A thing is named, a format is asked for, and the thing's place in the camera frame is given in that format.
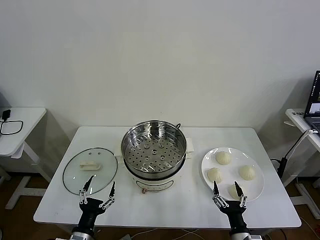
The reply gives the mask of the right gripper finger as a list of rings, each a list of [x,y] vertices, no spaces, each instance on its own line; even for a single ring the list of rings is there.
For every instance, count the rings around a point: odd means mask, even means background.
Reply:
[[[239,201],[240,201],[239,206],[241,208],[245,208],[247,196],[244,195],[243,189],[240,187],[240,185],[236,181],[234,182],[234,186],[235,186],[237,196],[239,197]]]
[[[229,204],[226,202],[226,200],[220,195],[219,188],[217,185],[217,182],[213,182],[213,198],[212,200],[216,204],[218,208],[228,208]]]

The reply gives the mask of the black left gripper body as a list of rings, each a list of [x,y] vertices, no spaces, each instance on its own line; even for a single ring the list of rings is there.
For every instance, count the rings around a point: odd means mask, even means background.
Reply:
[[[102,206],[100,207],[104,203],[102,200],[91,197],[88,197],[86,200],[87,203],[79,204],[82,214],[77,225],[77,230],[82,233],[93,233],[97,217],[104,214],[106,210]]]

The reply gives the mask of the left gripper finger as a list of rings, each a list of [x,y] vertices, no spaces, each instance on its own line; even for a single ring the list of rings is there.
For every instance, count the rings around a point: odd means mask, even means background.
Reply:
[[[115,202],[115,182],[113,182],[108,200],[99,205],[100,208],[106,210]]]
[[[88,200],[87,200],[87,192],[89,190],[89,187],[91,185],[91,182],[93,180],[93,178],[95,178],[96,175],[92,175],[89,180],[84,184],[84,186],[79,190],[79,203],[82,204],[87,204]]]

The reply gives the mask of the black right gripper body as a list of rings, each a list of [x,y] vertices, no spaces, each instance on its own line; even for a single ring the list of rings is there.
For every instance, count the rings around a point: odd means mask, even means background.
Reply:
[[[247,224],[243,219],[243,213],[246,208],[240,206],[240,202],[236,200],[227,200],[226,203],[228,206],[220,207],[220,211],[227,215],[230,232],[247,232]]]

